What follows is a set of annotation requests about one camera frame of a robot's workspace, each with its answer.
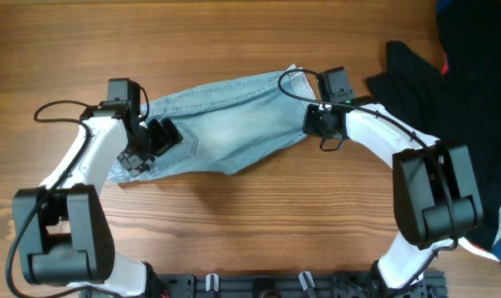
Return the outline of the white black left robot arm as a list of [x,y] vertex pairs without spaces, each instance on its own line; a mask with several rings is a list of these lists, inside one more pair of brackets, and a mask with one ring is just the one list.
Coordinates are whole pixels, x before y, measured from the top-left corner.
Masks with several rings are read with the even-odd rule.
[[6,260],[10,292],[21,297],[13,262],[31,285],[62,286],[61,296],[168,297],[152,266],[117,253],[99,195],[114,163],[132,177],[183,136],[169,119],[149,120],[146,90],[130,79],[111,79],[108,97],[86,104],[73,123],[79,133],[56,169],[37,187],[13,197],[16,236]]

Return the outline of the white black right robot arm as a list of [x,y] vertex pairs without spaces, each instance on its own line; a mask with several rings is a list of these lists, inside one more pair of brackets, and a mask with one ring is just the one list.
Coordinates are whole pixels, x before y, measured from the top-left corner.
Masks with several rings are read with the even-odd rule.
[[424,285],[425,270],[441,252],[456,249],[482,222],[468,148],[416,130],[370,97],[356,97],[342,67],[316,74],[316,81],[320,100],[308,106],[304,132],[357,142],[393,172],[398,234],[372,266],[368,290],[405,295]]

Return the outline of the light blue denim shorts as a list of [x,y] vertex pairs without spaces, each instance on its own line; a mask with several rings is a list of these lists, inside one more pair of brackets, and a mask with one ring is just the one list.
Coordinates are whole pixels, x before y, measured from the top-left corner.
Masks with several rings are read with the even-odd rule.
[[314,97],[303,74],[275,71],[152,100],[149,118],[169,118],[183,140],[149,162],[137,179],[204,171],[235,174],[302,141],[307,101]]

